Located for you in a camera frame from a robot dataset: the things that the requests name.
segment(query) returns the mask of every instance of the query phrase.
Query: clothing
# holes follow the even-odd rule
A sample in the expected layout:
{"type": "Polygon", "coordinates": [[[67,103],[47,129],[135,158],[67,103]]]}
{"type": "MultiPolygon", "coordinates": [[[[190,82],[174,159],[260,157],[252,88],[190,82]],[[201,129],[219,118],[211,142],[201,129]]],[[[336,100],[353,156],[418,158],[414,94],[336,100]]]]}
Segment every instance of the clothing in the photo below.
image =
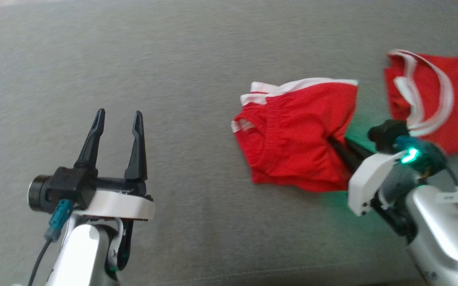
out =
{"type": "Polygon", "coordinates": [[[350,174],[327,142],[344,141],[357,81],[306,78],[280,87],[252,83],[231,123],[254,183],[307,191],[346,190],[350,174]]]}
{"type": "Polygon", "coordinates": [[[388,52],[385,69],[390,112],[406,120],[412,136],[458,152],[458,57],[388,52]]]}

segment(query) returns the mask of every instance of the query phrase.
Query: camera lens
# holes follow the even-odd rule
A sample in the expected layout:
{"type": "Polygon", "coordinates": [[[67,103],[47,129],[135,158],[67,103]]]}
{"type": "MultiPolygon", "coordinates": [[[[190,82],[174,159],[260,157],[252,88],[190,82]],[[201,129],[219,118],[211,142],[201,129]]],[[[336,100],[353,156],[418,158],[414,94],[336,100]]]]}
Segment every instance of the camera lens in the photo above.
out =
{"type": "Polygon", "coordinates": [[[49,201],[46,200],[47,182],[51,176],[39,175],[30,184],[27,190],[27,203],[35,212],[47,212],[49,201]]]}

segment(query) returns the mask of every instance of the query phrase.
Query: white cable clip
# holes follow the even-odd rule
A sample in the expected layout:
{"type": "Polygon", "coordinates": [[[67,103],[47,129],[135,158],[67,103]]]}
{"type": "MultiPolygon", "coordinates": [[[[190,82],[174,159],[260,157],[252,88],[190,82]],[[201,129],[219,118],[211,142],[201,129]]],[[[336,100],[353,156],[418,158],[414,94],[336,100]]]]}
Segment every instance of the white cable clip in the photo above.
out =
{"type": "Polygon", "coordinates": [[[458,186],[455,187],[455,192],[438,193],[436,203],[458,203],[458,186]]]}

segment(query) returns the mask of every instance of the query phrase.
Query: red shorts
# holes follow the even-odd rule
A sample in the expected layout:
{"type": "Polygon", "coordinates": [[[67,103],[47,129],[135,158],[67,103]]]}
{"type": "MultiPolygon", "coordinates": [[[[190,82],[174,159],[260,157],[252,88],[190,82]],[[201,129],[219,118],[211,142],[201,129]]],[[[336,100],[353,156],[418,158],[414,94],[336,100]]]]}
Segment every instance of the red shorts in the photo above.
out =
{"type": "Polygon", "coordinates": [[[458,152],[458,57],[388,52],[385,80],[392,117],[407,120],[412,136],[458,152]]]}
{"type": "Polygon", "coordinates": [[[280,87],[252,83],[231,123],[254,183],[307,191],[346,190],[350,175],[327,142],[344,141],[356,80],[306,78],[280,87]]]}

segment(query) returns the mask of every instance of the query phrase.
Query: gray fabric surface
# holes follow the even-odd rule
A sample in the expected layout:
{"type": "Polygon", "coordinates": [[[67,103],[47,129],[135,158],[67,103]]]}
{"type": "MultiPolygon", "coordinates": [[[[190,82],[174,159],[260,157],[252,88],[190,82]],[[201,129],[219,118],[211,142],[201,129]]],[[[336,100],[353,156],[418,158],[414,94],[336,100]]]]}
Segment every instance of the gray fabric surface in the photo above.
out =
{"type": "MultiPolygon", "coordinates": [[[[253,185],[230,121],[259,80],[360,80],[351,134],[389,117],[392,48],[458,55],[458,1],[82,0],[0,9],[0,285],[27,283],[49,216],[27,186],[70,166],[98,108],[100,175],[120,177],[145,116],[155,219],[125,284],[356,285],[417,277],[405,241],[345,193],[253,185]]],[[[458,156],[452,159],[458,172],[458,156]]],[[[37,284],[49,274],[49,249],[37,284]]]]}

